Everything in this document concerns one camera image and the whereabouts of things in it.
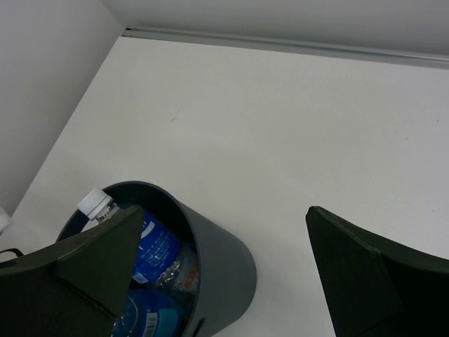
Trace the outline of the blue capped plastic bottle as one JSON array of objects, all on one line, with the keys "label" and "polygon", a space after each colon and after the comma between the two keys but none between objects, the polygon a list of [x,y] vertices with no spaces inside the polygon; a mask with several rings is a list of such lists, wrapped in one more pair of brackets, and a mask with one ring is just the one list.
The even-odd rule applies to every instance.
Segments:
[{"label": "blue capped plastic bottle", "polygon": [[153,289],[131,289],[111,336],[180,336],[184,310],[169,296]]}]

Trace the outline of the aluminium table frame rail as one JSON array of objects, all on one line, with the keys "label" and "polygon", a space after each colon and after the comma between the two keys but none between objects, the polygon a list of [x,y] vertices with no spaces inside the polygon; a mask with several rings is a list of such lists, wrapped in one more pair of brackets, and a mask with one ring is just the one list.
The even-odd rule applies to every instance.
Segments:
[{"label": "aluminium table frame rail", "polygon": [[345,60],[382,62],[396,65],[410,65],[448,69],[448,56],[413,51],[397,51],[382,48],[366,48],[339,44],[275,39],[269,37],[250,37],[235,34],[218,34],[183,29],[164,29],[156,27],[127,27],[123,37],[151,39],[211,46],[247,48],[263,51],[315,55]]}]

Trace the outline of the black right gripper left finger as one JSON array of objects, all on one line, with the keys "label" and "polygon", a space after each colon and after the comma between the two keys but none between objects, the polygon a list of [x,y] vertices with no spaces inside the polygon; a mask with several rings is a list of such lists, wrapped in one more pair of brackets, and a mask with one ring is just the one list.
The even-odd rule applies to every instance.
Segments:
[{"label": "black right gripper left finger", "polygon": [[143,211],[1,263],[2,336],[110,336],[124,309]]}]

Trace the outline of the dark grey garbage bin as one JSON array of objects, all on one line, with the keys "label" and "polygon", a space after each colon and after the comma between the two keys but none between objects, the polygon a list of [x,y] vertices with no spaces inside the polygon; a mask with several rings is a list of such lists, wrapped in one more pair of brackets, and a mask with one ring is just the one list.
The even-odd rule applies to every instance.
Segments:
[{"label": "dark grey garbage bin", "polygon": [[[212,336],[238,320],[248,309],[256,289],[257,271],[247,246],[237,237],[184,205],[162,188],[140,181],[117,183],[101,189],[117,204],[132,204],[147,210],[183,245],[191,246],[199,260],[196,295],[178,300],[155,283],[130,289],[153,289],[171,297],[183,310],[180,336]],[[59,234],[63,240],[80,233],[90,221],[80,210],[72,215]]]}]

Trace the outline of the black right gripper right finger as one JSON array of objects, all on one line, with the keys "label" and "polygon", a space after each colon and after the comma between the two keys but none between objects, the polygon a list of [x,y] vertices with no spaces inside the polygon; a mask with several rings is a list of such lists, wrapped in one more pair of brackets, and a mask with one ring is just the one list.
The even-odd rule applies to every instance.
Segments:
[{"label": "black right gripper right finger", "polygon": [[448,335],[448,260],[320,206],[305,220],[336,336]]}]

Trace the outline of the clear bottle orange blue label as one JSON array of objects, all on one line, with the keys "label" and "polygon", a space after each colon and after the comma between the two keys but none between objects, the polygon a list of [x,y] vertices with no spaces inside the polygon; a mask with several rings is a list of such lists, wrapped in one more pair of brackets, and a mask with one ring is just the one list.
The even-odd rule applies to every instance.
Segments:
[{"label": "clear bottle orange blue label", "polygon": [[154,285],[178,300],[185,300],[196,295],[199,280],[197,254],[191,246],[183,245],[174,262],[155,281]]}]

